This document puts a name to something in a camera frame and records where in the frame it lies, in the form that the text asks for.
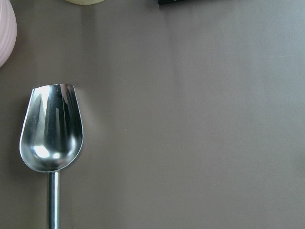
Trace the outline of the dark glass holder tray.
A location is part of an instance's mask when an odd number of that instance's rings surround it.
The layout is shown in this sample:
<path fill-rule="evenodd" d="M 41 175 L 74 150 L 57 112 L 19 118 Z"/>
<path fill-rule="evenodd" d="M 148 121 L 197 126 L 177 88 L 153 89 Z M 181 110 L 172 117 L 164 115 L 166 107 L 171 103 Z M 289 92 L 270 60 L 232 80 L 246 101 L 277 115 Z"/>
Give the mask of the dark glass holder tray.
<path fill-rule="evenodd" d="M 172 3 L 181 2 L 181 1 L 184 1 L 184 0 L 158 0 L 158 4 L 165 5 L 165 4 L 172 4 Z"/>

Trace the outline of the pink bowl of ice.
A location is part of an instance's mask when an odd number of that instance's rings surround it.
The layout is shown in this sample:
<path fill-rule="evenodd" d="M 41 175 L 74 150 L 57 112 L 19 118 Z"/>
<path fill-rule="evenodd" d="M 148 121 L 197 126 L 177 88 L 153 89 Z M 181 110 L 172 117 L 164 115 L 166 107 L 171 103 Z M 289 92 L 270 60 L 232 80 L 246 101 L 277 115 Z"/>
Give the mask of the pink bowl of ice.
<path fill-rule="evenodd" d="M 11 55 L 17 37 L 17 22 L 9 0 L 0 1 L 0 66 Z"/>

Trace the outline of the metal ice scoop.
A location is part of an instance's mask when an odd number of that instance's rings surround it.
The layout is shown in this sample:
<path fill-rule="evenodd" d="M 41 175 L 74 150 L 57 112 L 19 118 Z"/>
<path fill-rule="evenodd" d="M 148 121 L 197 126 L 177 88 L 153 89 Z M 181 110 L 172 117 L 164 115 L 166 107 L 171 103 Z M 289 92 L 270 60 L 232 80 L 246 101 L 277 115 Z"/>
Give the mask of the metal ice scoop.
<path fill-rule="evenodd" d="M 52 84 L 34 88 L 20 136 L 20 156 L 30 169 L 46 173 L 47 228 L 59 229 L 60 171 L 76 161 L 84 133 L 75 88 Z"/>

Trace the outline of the wooden cup tree stand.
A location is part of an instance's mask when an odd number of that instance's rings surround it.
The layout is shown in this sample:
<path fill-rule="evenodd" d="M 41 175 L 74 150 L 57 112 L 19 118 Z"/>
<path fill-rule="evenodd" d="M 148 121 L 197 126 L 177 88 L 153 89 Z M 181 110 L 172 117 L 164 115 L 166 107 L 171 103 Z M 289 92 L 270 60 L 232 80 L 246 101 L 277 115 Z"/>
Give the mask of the wooden cup tree stand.
<path fill-rule="evenodd" d="M 76 5 L 94 5 L 103 2 L 104 0 L 66 0 L 66 2 Z"/>

